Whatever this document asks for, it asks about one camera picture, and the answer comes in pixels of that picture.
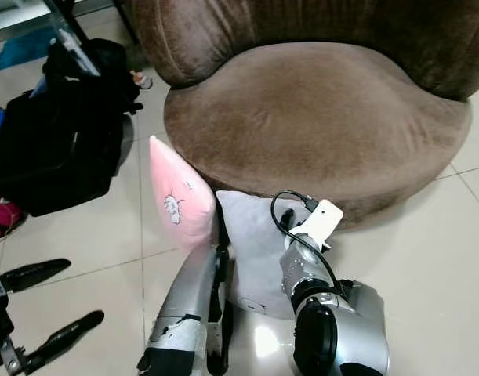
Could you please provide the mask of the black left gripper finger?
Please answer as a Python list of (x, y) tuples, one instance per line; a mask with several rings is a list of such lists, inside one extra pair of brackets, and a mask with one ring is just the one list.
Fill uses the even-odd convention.
[(18, 268), (2, 273), (0, 283), (2, 283), (4, 290), (17, 293), (18, 291), (31, 289), (31, 287), (53, 278), (57, 273), (67, 269), (68, 266), (71, 266), (71, 261), (66, 258), (32, 262), (32, 264), (18, 266)]
[(42, 346), (25, 355), (24, 373), (34, 373), (67, 353), (86, 333), (103, 322), (104, 312), (95, 310), (52, 333)]

